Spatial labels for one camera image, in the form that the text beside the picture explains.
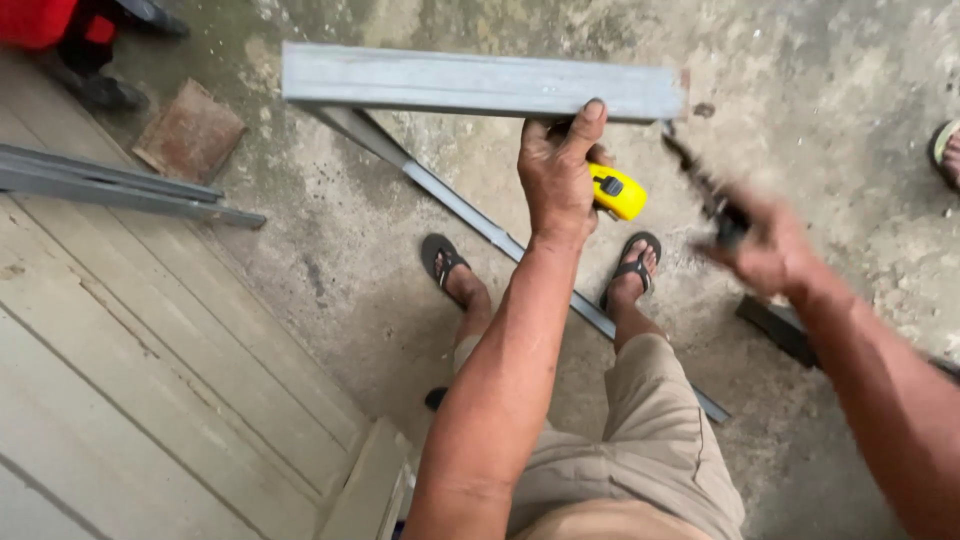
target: hand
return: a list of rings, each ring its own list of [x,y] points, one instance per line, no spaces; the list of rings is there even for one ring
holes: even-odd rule
[[[572,124],[548,129],[539,120],[523,123],[516,170],[530,207],[533,235],[582,245],[596,229],[593,178],[587,161],[612,166],[596,144],[607,123],[607,106],[590,100]]]
[[[806,241],[804,226],[783,201],[766,200],[745,185],[728,184],[721,191],[752,223],[735,251],[698,245],[701,253],[733,270],[764,296],[800,291],[811,271],[822,263]]]

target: sandal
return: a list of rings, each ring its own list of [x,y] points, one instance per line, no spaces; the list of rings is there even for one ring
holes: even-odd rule
[[[626,245],[623,246],[623,251],[620,252],[620,257],[617,258],[617,263],[623,260],[627,256],[627,252],[630,251],[630,248],[634,247],[634,244],[640,240],[646,240],[647,245],[654,248],[654,255],[657,257],[657,263],[660,263],[660,254],[662,253],[662,248],[660,246],[660,241],[657,240],[656,236],[653,236],[652,233],[647,233],[646,231],[642,233],[634,234],[627,240]],[[625,274],[630,274],[631,272],[640,275],[640,279],[643,280],[643,293],[646,294],[647,291],[651,291],[654,288],[653,278],[650,276],[650,272],[647,271],[647,267],[643,265],[643,254],[640,254],[640,257],[636,258],[633,262],[624,262],[619,264],[616,267],[616,270],[613,271],[613,277],[610,278],[610,281],[607,282],[607,288],[610,288],[610,283],[613,280],[623,276]],[[604,290],[603,296],[600,297],[599,302],[600,308],[604,311],[607,311],[607,291]]]
[[[960,120],[945,123],[933,132],[933,137],[930,138],[930,143],[926,147],[926,156],[933,164],[933,168],[937,169],[940,176],[947,182],[947,186],[953,191],[960,191],[960,186],[957,184],[957,179],[951,177],[949,171],[944,167],[944,151],[947,149],[947,141],[958,130],[960,130]]]
[[[441,254],[441,257],[444,259],[444,264],[440,268],[439,276],[437,275],[437,254]],[[457,253],[457,248],[453,247],[450,240],[447,240],[446,236],[442,234],[428,234],[420,245],[420,261],[423,263],[423,268],[427,274],[440,286],[440,290],[456,302],[457,306],[466,308],[446,290],[446,280],[450,277],[451,270],[461,264],[470,268],[467,260],[460,257],[460,254]]]

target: metal angle bar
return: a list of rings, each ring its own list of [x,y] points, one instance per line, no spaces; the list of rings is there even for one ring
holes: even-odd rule
[[[224,196],[223,191],[214,187],[191,184],[182,180],[164,178],[156,174],[135,169],[111,167],[97,161],[64,156],[53,152],[34,150],[0,142],[0,162],[9,162],[11,160],[28,162],[34,168],[56,170],[113,184],[146,189],[154,193],[161,193],[172,197],[183,197],[207,203],[216,203],[217,199]]]
[[[589,99],[611,122],[685,118],[685,69],[283,43],[283,97],[351,109],[571,116]]]
[[[507,257],[520,262],[525,249],[506,231],[499,228],[493,221],[468,203],[449,185],[440,180],[426,167],[419,164],[403,147],[396,142],[376,120],[363,110],[349,110],[343,108],[313,108],[309,110],[318,116],[330,128],[346,136],[353,142],[371,151],[385,161],[399,167],[408,177],[420,187],[433,195],[444,206],[457,214],[478,233],[487,238],[490,243],[500,249]],[[615,325],[610,318],[584,295],[574,290],[570,297],[570,307],[580,313],[597,330],[613,340]],[[707,417],[716,423],[722,423],[730,418],[722,406],[690,384],[697,401],[704,409]]]
[[[185,217],[209,223],[258,229],[267,220],[262,215],[168,197],[124,185],[107,184],[24,166],[18,161],[0,162],[0,191],[16,191],[55,197],[75,203],[134,209],[149,213]]]

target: concrete floor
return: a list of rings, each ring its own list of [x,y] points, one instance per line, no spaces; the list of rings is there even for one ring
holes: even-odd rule
[[[918,345],[960,344],[960,215],[931,172],[931,131],[960,112],[960,6],[949,0],[168,0],[194,36],[139,37],[115,71],[169,101],[193,77],[251,127],[217,179],[265,213],[258,233],[213,232],[256,291],[370,415],[421,440],[420,404],[449,381],[458,310],[424,275],[420,239],[446,233],[499,297],[514,264],[389,165],[279,97],[282,39],[685,65],[691,102],[716,106],[682,128],[721,173],[789,199],[824,257]],[[101,115],[130,147],[156,109]],[[421,160],[519,239],[520,122],[380,113]],[[635,223],[604,220],[578,286],[601,291],[622,242],[656,232],[658,289],[640,302],[671,334],[690,378],[733,418],[716,433],[747,507],[748,537],[903,537],[857,456],[826,378],[733,317],[741,290],[685,248],[700,233],[692,195],[656,128],[610,127],[619,168],[650,193]],[[609,342],[568,318],[550,419],[597,436]]]

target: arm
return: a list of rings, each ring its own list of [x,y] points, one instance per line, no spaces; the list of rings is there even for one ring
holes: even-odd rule
[[[790,209],[743,188],[730,194],[754,227],[735,253],[707,247],[707,254],[796,308],[860,452],[907,531],[960,536],[960,389],[813,255]]]
[[[570,294],[596,227],[587,154],[606,107],[590,102],[563,138],[528,120],[517,169],[532,235],[500,309],[427,435],[404,538],[502,538],[514,486],[553,391]]]

